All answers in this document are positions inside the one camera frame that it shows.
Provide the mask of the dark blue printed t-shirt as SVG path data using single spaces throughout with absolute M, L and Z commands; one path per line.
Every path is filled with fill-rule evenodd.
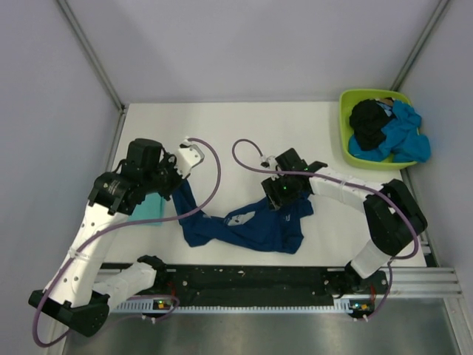
M 263 252 L 295 254 L 304 239 L 301 219 L 314 214 L 307 194 L 274 211 L 266 199 L 229 212 L 225 217 L 200 210 L 179 221 L 190 247 L 219 240 L 234 246 Z

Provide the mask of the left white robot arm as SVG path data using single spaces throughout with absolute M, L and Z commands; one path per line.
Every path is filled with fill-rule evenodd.
M 128 221 L 147 195 L 158 193 L 168 200 L 202 160 L 189 142 L 171 154 L 157 141 L 133 140 L 117 168 L 95 180 L 67 256 L 45 289 L 31 293 L 29 304 L 70 330 L 92 337 L 110 311 L 128 298 L 147 289 L 155 294 L 163 291 L 168 282 L 165 264 L 149 255 L 106 281 L 95 279 L 118 225 Z

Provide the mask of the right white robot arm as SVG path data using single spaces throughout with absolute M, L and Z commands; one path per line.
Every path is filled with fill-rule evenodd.
M 261 157 L 262 167 L 273 175 L 262 181 L 271 209 L 281 210 L 306 195 L 337 200 L 361 212 L 367 221 L 370 238 L 342 272 L 324 281 L 328 294 L 341 297 L 364 292 L 372 276 L 392 261 L 427 227 L 426 218 L 405 183 L 392 179 L 373 183 L 344 175 L 326 163 L 311 164 L 295 149 L 274 157 Z

